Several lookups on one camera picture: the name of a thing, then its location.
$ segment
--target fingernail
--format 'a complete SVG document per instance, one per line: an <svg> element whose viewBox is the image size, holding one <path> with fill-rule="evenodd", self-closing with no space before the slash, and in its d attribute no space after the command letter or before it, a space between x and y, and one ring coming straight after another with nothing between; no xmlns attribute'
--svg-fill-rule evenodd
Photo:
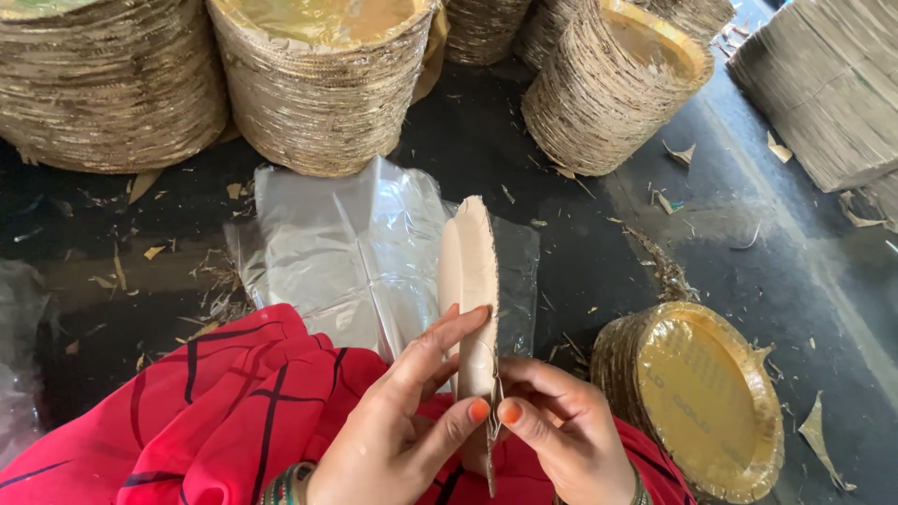
<svg viewBox="0 0 898 505"><path fill-rule="evenodd" d="M471 416L471 421L480 424L489 416L489 403L483 398L478 398L468 407L468 415Z"/></svg>
<svg viewBox="0 0 898 505"><path fill-rule="evenodd" d="M524 410L516 402L502 402L499 405L499 420L502 424L515 424L521 419Z"/></svg>

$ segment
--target red clothing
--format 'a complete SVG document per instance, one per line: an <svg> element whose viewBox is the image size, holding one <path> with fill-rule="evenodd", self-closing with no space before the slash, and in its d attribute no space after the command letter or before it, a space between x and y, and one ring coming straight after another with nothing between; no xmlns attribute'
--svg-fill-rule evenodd
<svg viewBox="0 0 898 505"><path fill-rule="evenodd" d="M0 472L0 502L252 505L268 481L317 462L361 394L387 369L370 350L334 349L288 305L260 310L156 361L90 412ZM419 413L437 417L438 395ZM656 505L694 503L649 439L615 420ZM497 446L493 503L551 502L551 482L520 439ZM451 459L418 503L490 501Z"/></svg>

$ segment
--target hand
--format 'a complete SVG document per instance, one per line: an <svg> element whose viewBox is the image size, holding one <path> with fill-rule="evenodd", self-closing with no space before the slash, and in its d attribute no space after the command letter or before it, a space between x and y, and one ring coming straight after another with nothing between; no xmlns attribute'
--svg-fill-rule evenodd
<svg viewBox="0 0 898 505"><path fill-rule="evenodd" d="M453 305L406 348L349 414L310 477L310 505L414 503L462 442L489 416L489 404L466 398L438 421L415 415L458 371L445 353L483 325L485 306L459 315Z"/></svg>
<svg viewBox="0 0 898 505"><path fill-rule="evenodd" d="M502 424L536 451L568 505L629 505L636 475L599 388L536 359L499 360Z"/></svg>

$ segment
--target woman's left hand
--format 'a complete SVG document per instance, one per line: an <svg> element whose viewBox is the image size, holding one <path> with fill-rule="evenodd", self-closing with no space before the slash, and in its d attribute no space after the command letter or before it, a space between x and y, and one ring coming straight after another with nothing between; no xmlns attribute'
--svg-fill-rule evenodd
<svg viewBox="0 0 898 505"><path fill-rule="evenodd" d="M489 416L489 404L466 398L437 421L415 415L458 369L444 355L483 325L480 306L459 315L453 305L406 348L349 414L310 477L306 503L414 503L462 442Z"/></svg>

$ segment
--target dark floor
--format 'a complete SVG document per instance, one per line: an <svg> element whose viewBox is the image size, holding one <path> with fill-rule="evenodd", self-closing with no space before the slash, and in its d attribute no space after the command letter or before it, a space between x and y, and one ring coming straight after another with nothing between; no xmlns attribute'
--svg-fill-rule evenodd
<svg viewBox="0 0 898 505"><path fill-rule="evenodd" d="M769 10L751 4L740 15L754 15L754 24ZM783 411L786 464L765 502L894 501L898 254L885 244L894 243L894 235L851 227L835 195L817 190L797 161L780 163L766 145L769 126L721 64L627 163L585 181L595 199L537 166L550 163L523 133L519 112L530 78L514 61L491 68L447 65L436 89L409 110L392 159L434 175L446 199L479 193L491 212L510 221L549 223L541 229L539 289L557 310L538 313L537 355L546 358L561 332L577 335L589 349L597 328L656 302L651 271L638 262L645 252L605 218L622 219L664 246L703 302L746 339L776 342L770 360L786 375L776 386L779 400L796 419ZM665 156L662 139L674 148L697 144L690 169ZM247 199L228 199L225 187L248 182L262 162L245 141L234 140L167 170L129 207L129 177L26 167L13 149L0 146L0 257L28 261L58 289L68 331L42 356L52 422L85 412L130 379L143 351L152 357L172 350L176 337L197 330L177 316L206 315L208 304L201 302L214 281L189 272L209 248L224 246L222 223L247 208ZM666 189L671 201L682 199L684 210L668 216L650 207L650 182ZM38 197L33 211L12 216ZM74 216L65 217L55 202L70 204ZM751 240L759 222L757 243L732 251ZM39 228L32 238L13 241ZM133 296L110 297L89 280L113 271L116 236L128 288L139 290ZM143 257L149 247L173 239L176 252ZM75 340L78 354L65 355ZM817 390L824 391L830 456L858 486L854 492L838 491L794 432Z"/></svg>

